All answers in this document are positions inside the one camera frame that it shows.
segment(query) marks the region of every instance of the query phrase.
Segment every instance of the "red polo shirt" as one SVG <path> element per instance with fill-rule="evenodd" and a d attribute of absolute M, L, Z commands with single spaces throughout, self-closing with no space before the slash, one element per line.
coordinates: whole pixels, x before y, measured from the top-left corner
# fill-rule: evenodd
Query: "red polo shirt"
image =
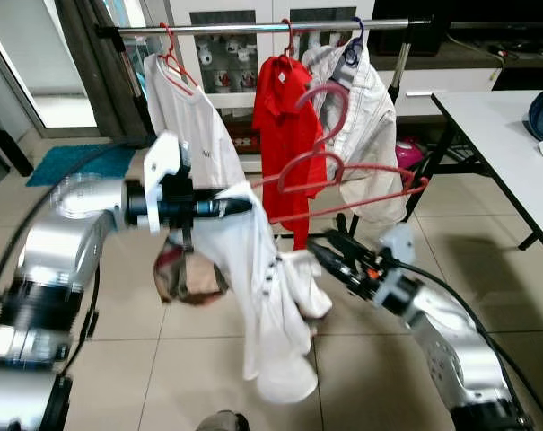
<path fill-rule="evenodd" d="M 307 91 L 311 80 L 307 69 L 286 57 L 271 57 L 259 72 L 253 110 L 253 128 L 261 136 L 263 177 L 278 174 L 298 154 L 310 151 L 322 136 L 322 127 L 311 101 L 300 110 L 295 103 Z M 299 163 L 286 179 L 286 186 L 322 182 L 327 179 L 324 157 Z M 309 211 L 308 198 L 315 198 L 320 189 L 301 193 L 280 194 L 277 184 L 263 186 L 263 207 L 269 218 Z M 309 219 L 282 223 L 293 232 L 294 250 L 306 247 Z"/>

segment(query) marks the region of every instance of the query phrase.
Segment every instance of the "cabinet door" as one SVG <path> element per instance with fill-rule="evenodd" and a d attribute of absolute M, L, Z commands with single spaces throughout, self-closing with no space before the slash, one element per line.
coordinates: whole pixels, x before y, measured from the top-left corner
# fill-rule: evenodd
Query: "cabinet door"
<path fill-rule="evenodd" d="M 171 2 L 176 25 L 271 22 L 270 1 Z M 273 53 L 269 33 L 178 36 L 184 67 L 216 108 L 250 108 L 258 71 Z"/>
<path fill-rule="evenodd" d="M 273 21 L 280 22 L 284 18 L 288 18 L 291 22 L 349 21 L 354 16 L 370 20 L 374 4 L 375 0 L 274 0 Z M 351 37 L 359 36 L 359 34 L 361 34 L 359 30 L 301 33 L 298 38 L 295 36 L 293 57 L 301 59 L 302 54 L 309 46 L 312 43 L 317 43 L 318 40 L 321 45 L 338 45 L 345 43 Z M 365 31 L 365 39 L 368 34 L 369 32 Z M 283 53 L 288 43 L 288 33 L 274 33 L 273 47 L 276 55 Z"/>

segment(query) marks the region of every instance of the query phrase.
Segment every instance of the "tiled floor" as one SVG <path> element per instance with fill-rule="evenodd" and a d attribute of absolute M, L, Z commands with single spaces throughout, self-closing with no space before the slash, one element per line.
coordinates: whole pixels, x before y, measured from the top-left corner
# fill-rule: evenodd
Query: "tiled floor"
<path fill-rule="evenodd" d="M 34 150 L 35 163 L 42 154 Z M 139 154 L 131 174 L 141 175 L 141 161 Z M 0 183 L 0 252 L 44 190 L 24 183 L 14 173 Z M 337 193 L 326 195 L 314 205 L 338 199 Z M 331 224 L 313 220 L 311 229 Z M 435 177 L 409 224 L 417 264 L 470 301 L 543 399 L 543 248 L 516 249 L 529 230 L 502 192 L 488 178 Z M 373 232 L 359 224 L 356 236 L 366 242 Z M 161 243 L 162 237 L 143 231 L 107 240 L 101 317 L 74 365 L 66 429 L 193 431 L 219 409 L 243 412 L 255 431 L 453 429 L 405 327 L 329 275 L 320 285 L 334 308 L 310 354 L 319 390 L 296 405 L 266 404 L 254 384 L 241 379 L 243 328 L 232 294 L 203 309 L 160 304 L 152 263 Z M 15 256 L 3 286 L 14 265 Z M 518 383 L 517 390 L 543 430 Z"/>

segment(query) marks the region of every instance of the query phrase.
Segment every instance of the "dark curtain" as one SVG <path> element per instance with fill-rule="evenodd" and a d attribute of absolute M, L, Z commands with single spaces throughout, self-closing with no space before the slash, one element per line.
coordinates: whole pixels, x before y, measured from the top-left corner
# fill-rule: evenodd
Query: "dark curtain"
<path fill-rule="evenodd" d="M 103 136 L 146 136 L 125 69 L 95 24 L 113 26 L 101 0 L 56 0 L 57 14 Z"/>

